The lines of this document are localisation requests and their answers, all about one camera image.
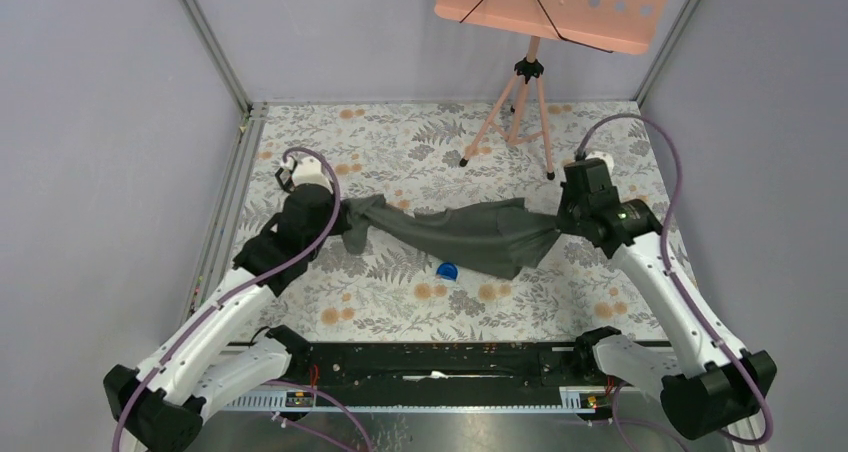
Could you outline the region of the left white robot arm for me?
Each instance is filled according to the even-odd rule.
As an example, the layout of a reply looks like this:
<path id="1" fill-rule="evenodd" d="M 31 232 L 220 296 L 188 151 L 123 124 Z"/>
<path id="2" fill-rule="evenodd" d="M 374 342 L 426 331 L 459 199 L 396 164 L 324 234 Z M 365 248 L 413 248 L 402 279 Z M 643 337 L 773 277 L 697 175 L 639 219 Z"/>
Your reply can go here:
<path id="1" fill-rule="evenodd" d="M 130 435 L 149 451 L 184 451 L 212 416 L 244 393 L 278 377 L 296 383 L 307 376 L 308 353 L 285 344 L 275 330 L 223 364 L 213 361 L 238 328 L 308 271 L 340 212 L 336 183 L 295 186 L 199 312 L 137 366 L 116 365 L 106 374 L 116 421 L 112 450 L 121 450 Z"/>

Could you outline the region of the dark green t-shirt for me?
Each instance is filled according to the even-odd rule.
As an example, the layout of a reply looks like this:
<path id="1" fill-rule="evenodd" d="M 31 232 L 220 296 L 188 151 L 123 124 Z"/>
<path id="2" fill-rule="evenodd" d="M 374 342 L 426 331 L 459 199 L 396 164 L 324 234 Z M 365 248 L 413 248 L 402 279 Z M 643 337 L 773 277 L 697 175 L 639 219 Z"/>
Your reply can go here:
<path id="1" fill-rule="evenodd" d="M 560 237 L 555 217 L 527 210 L 523 198 L 410 215 L 373 195 L 346 199 L 342 210 L 350 254 L 364 251 L 375 228 L 443 262 L 508 280 L 538 267 Z"/>

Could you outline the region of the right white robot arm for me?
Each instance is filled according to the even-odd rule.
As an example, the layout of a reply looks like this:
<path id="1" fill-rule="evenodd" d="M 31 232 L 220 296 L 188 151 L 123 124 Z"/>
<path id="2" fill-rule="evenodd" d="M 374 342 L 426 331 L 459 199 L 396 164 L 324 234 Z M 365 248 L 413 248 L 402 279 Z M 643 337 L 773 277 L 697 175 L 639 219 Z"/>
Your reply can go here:
<path id="1" fill-rule="evenodd" d="M 587 239 L 637 288 L 674 351 L 664 357 L 612 329 L 589 333 L 573 358 L 575 374 L 597 384 L 608 375 L 657 399 L 683 437 L 694 440 L 764 413 L 777 367 L 753 353 L 716 316 L 679 261 L 649 206 L 622 201 L 607 164 L 589 158 L 567 165 L 558 229 Z"/>

